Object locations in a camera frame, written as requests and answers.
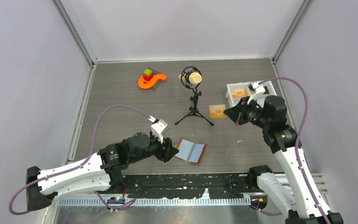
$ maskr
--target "microphone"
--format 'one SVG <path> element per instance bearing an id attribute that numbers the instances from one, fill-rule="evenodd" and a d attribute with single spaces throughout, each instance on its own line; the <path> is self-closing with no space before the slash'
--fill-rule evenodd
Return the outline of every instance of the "microphone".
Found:
<path id="1" fill-rule="evenodd" d="M 202 76 L 198 72 L 185 73 L 184 75 L 180 74 L 179 78 L 193 85 L 198 85 L 202 81 Z"/>

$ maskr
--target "blue book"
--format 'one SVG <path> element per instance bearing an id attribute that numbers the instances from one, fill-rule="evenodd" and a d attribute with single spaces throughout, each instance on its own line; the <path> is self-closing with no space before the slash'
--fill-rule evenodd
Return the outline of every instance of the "blue book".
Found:
<path id="1" fill-rule="evenodd" d="M 200 164 L 207 145 L 181 139 L 177 148 L 179 152 L 175 155 L 176 157 L 190 163 Z"/>

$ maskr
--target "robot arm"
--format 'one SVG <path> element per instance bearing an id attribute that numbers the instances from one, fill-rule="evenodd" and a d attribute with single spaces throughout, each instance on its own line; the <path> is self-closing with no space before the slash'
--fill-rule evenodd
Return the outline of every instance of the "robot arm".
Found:
<path id="1" fill-rule="evenodd" d="M 121 170 L 129 164 L 155 156 L 167 162 L 178 149 L 172 146 L 170 138 L 164 138 L 168 129 L 163 120 L 152 120 L 150 135 L 136 133 L 122 142 L 110 144 L 91 155 L 81 168 L 50 177 L 27 188 L 27 210 L 34 211 L 48 207 L 52 202 L 69 195 L 84 192 L 120 190 L 123 185 Z M 62 167 L 40 170 L 38 167 L 27 169 L 27 184 L 46 176 L 76 168 L 84 162 L 77 161 Z"/>
<path id="2" fill-rule="evenodd" d="M 301 144 L 298 155 L 296 154 L 297 132 L 286 124 L 287 107 L 283 98 L 267 96 L 264 106 L 261 107 L 256 100 L 264 93 L 264 87 L 252 83 L 246 91 L 249 96 L 242 98 L 235 107 L 225 110 L 224 113 L 238 125 L 250 122 L 262 129 L 264 141 L 282 165 L 293 196 L 278 182 L 272 170 L 266 165 L 251 168 L 248 181 L 268 194 L 281 213 L 286 215 L 286 224 L 325 224 L 327 222 L 320 209 L 327 215 L 330 223 L 342 224 L 341 215 L 330 211 L 330 207 L 318 191 L 306 165 Z M 299 166 L 297 158 L 304 165 Z M 316 200 L 312 197 L 308 185 L 311 186 Z"/>

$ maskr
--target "green block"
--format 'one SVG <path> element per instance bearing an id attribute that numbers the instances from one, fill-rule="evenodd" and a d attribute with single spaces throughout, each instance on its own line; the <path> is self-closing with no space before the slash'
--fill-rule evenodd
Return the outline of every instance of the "green block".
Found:
<path id="1" fill-rule="evenodd" d="M 143 73 L 145 74 L 145 76 L 151 76 L 151 74 L 153 73 L 153 71 L 150 70 L 150 69 L 146 69 Z"/>

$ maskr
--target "floor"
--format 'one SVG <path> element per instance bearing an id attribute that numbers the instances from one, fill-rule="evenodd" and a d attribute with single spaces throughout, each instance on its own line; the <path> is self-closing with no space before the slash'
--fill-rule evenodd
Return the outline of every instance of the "floor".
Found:
<path id="1" fill-rule="evenodd" d="M 95 122 L 99 114 L 113 104 L 134 106 L 147 114 L 165 120 L 170 126 L 165 137 L 173 141 L 186 138 L 208 144 L 200 165 L 172 158 L 163 163 L 148 158 L 131 164 L 123 174 L 176 174 L 246 172 L 252 166 L 267 164 L 274 171 L 282 167 L 271 154 L 262 138 L 261 129 L 247 124 L 236 126 L 227 119 L 212 119 L 210 126 L 202 118 L 189 117 L 179 125 L 174 123 L 188 113 L 192 91 L 182 86 L 178 75 L 186 66 L 195 66 L 202 72 L 198 109 L 207 118 L 209 105 L 225 104 L 226 84 L 264 80 L 274 77 L 269 59 L 209 60 L 175 62 L 100 63 L 97 65 L 91 93 L 83 121 L 75 160 L 85 158 L 90 150 Z M 143 90 L 137 85 L 143 71 L 150 67 L 168 76 L 155 90 Z M 274 83 L 278 94 L 277 83 Z M 151 122 L 136 112 L 113 109 L 106 113 L 98 127 L 94 151 L 106 145 L 121 142 L 137 132 L 148 133 Z"/>

